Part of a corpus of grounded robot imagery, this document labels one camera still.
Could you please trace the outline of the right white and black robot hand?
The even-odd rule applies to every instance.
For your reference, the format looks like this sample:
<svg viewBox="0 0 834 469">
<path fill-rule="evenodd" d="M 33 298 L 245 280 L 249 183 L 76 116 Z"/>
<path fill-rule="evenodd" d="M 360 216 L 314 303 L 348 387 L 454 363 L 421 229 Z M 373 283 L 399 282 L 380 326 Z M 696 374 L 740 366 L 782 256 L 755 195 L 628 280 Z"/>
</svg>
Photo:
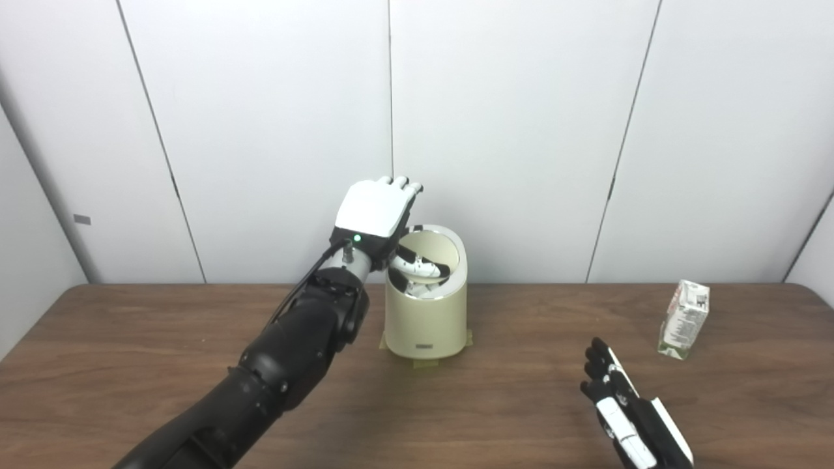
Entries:
<svg viewBox="0 0 834 469">
<path fill-rule="evenodd" d="M 601 428 L 625 468 L 693 468 L 685 437 L 658 397 L 640 396 L 607 342 L 586 349 L 581 392 L 593 403 Z"/>
</svg>

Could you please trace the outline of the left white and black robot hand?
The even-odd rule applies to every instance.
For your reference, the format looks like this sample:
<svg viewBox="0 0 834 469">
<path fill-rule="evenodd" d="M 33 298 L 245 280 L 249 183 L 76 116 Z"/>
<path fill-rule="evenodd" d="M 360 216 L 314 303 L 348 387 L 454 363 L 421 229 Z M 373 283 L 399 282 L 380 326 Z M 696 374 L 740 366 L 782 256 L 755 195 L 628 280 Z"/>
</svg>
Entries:
<svg viewBox="0 0 834 469">
<path fill-rule="evenodd" d="M 330 243 L 337 248 L 335 267 L 360 284 L 370 273 L 394 269 L 420 278 L 446 278 L 450 267 L 400 246 L 411 208 L 424 187 L 408 177 L 381 177 L 352 184 L 337 211 Z"/>
</svg>

